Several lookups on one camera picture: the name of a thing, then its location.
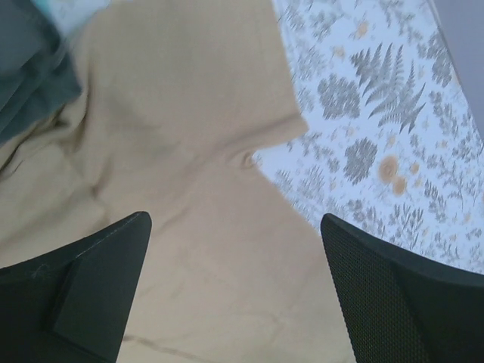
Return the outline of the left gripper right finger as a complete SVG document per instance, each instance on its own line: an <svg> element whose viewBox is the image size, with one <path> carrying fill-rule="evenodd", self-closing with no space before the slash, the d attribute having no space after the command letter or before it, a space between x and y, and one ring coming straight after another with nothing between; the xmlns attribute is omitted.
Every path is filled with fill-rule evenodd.
<svg viewBox="0 0 484 363"><path fill-rule="evenodd" d="M327 213L321 237L357 362L481 362L483 276Z"/></svg>

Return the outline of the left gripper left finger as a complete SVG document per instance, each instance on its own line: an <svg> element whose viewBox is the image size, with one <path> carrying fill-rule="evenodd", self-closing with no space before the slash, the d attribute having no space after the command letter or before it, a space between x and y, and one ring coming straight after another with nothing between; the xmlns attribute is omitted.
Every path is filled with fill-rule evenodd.
<svg viewBox="0 0 484 363"><path fill-rule="evenodd" d="M3 362L115 362L151 232L136 212L1 270Z"/></svg>

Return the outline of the tan t shirt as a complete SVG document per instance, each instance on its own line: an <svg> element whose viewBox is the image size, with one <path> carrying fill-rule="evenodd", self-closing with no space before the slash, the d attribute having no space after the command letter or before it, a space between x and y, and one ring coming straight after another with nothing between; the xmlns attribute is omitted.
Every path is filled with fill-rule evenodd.
<svg viewBox="0 0 484 363"><path fill-rule="evenodd" d="M81 96L1 148L1 263L135 212L122 362L351 362L317 232L252 160L302 135L270 1L132 1L76 40Z"/></svg>

